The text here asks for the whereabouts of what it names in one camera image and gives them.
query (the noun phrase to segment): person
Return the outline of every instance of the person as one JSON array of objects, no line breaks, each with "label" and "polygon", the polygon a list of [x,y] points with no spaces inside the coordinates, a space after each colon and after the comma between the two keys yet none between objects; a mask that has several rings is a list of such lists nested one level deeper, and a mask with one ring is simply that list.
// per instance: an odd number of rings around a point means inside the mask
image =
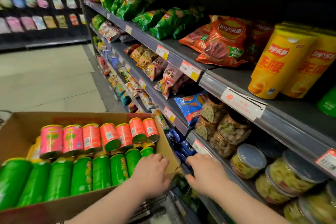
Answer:
[{"label": "person", "polygon": [[[194,176],[186,175],[192,188],[214,200],[237,224],[290,224],[284,217],[251,197],[233,183],[221,163],[208,154],[187,158]],[[132,177],[88,207],[68,224],[123,224],[149,198],[161,196],[171,182],[164,173],[169,160],[151,154],[137,163]]]}]

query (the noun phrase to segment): jar of snacks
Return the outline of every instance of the jar of snacks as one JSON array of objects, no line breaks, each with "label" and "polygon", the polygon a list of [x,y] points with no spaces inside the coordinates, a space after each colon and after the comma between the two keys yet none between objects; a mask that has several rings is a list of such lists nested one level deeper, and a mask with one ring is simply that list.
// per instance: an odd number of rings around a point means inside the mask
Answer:
[{"label": "jar of snacks", "polygon": [[325,224],[336,223],[336,181],[329,181],[321,193],[306,199],[309,212],[315,219]]},{"label": "jar of snacks", "polygon": [[215,96],[209,94],[209,98],[202,106],[199,114],[208,120],[208,122],[218,124],[225,112],[225,104]]},{"label": "jar of snacks", "polygon": [[269,168],[270,177],[283,191],[298,196],[327,180],[327,176],[317,167],[290,149],[283,152]]},{"label": "jar of snacks", "polygon": [[233,171],[241,178],[250,179],[259,170],[266,167],[267,161],[264,154],[257,147],[250,144],[242,144],[237,153],[231,159]]},{"label": "jar of snacks", "polygon": [[307,209],[307,200],[299,197],[283,208],[285,218],[294,224],[323,224],[315,219]]},{"label": "jar of snacks", "polygon": [[268,164],[280,158],[287,149],[280,141],[267,133],[258,136],[255,146],[265,155]]},{"label": "jar of snacks", "polygon": [[217,131],[210,139],[210,146],[214,148],[223,159],[228,158],[237,149],[236,145],[229,144],[229,142]]},{"label": "jar of snacks", "polygon": [[238,112],[232,110],[226,114],[219,122],[217,131],[227,140],[230,144],[239,144],[250,135],[251,122]]},{"label": "jar of snacks", "polygon": [[199,116],[198,121],[195,125],[195,132],[200,135],[203,139],[210,141],[213,133],[216,131],[216,124],[208,122],[202,116]]},{"label": "jar of snacks", "polygon": [[270,166],[265,170],[265,173],[260,175],[255,181],[255,187],[258,193],[269,203],[280,205],[295,197],[287,194],[279,188],[270,178]]}]

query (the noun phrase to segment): green package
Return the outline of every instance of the green package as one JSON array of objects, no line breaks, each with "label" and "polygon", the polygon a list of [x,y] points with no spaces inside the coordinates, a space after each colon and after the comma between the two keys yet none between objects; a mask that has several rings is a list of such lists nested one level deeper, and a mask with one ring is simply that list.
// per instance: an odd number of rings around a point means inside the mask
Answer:
[{"label": "green package", "polygon": [[169,9],[157,25],[149,31],[155,38],[159,40],[164,39],[173,34],[174,30],[179,26],[186,14],[187,10],[181,10],[177,7],[173,7]]},{"label": "green package", "polygon": [[188,33],[192,31],[191,27],[195,25],[200,18],[204,15],[200,12],[198,7],[191,7],[187,15],[183,18],[180,25],[175,29],[173,33],[173,39],[180,39],[185,37]]},{"label": "green package", "polygon": [[152,10],[143,14],[139,14],[133,19],[133,21],[140,24],[143,31],[148,31],[160,21],[165,13],[166,11],[163,9]]},{"label": "green package", "polygon": [[137,14],[137,8],[141,0],[125,0],[118,9],[116,16],[125,21],[133,19]]},{"label": "green package", "polygon": [[92,24],[95,29],[99,30],[100,25],[106,21],[106,18],[103,15],[97,14],[95,17],[92,18]]},{"label": "green package", "polygon": [[115,0],[111,7],[111,13],[116,14],[117,10],[119,9],[119,7],[122,5],[124,1],[125,0]]},{"label": "green package", "polygon": [[154,2],[155,0],[142,0],[140,5],[138,6],[138,14],[142,14],[148,10],[148,7]]}]

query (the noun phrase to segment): price tag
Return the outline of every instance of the price tag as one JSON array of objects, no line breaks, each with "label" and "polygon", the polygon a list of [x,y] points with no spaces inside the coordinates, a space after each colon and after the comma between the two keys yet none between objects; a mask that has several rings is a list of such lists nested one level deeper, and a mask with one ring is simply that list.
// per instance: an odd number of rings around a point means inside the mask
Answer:
[{"label": "price tag", "polygon": [[209,154],[211,157],[212,155],[210,152],[196,139],[192,144],[192,147],[200,154]]},{"label": "price tag", "polygon": [[179,200],[176,200],[176,201],[175,201],[175,204],[176,204],[178,210],[180,211],[180,213],[182,214],[182,216],[183,216],[183,217],[186,216],[186,211],[184,210],[184,208],[183,208],[181,202],[180,202]]},{"label": "price tag", "polygon": [[163,114],[170,119],[171,122],[174,122],[176,116],[169,110],[167,106],[165,106],[165,109],[163,109]]},{"label": "price tag", "polygon": [[145,84],[145,82],[144,82],[142,79],[139,80],[139,85],[140,85],[143,89],[146,88],[146,84]]},{"label": "price tag", "polygon": [[165,59],[165,60],[168,59],[169,51],[166,50],[165,48],[163,48],[161,45],[157,45],[156,53],[157,53],[157,55],[159,55],[163,59]]},{"label": "price tag", "polygon": [[336,150],[328,150],[324,155],[317,159],[315,163],[327,170],[333,176],[336,176]]},{"label": "price tag", "polygon": [[224,103],[232,107],[249,120],[260,118],[266,108],[266,103],[238,93],[231,88],[226,88],[220,97]]},{"label": "price tag", "polygon": [[129,72],[129,70],[131,70],[130,66],[127,63],[125,64],[125,68],[128,72]]},{"label": "price tag", "polygon": [[185,73],[187,76],[189,76],[191,79],[193,79],[195,82],[197,82],[201,71],[194,66],[190,65],[187,61],[183,60],[180,70]]},{"label": "price tag", "polygon": [[125,31],[132,35],[132,28],[130,26],[126,25]]}]

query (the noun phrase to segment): supermarket aisle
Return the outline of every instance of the supermarket aisle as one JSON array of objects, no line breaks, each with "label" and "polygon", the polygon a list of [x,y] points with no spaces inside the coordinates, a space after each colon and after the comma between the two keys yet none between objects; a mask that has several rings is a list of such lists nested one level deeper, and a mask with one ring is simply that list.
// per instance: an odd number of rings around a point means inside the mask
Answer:
[{"label": "supermarket aisle", "polygon": [[89,45],[1,54],[0,110],[125,112],[111,93],[101,96],[104,78]]}]

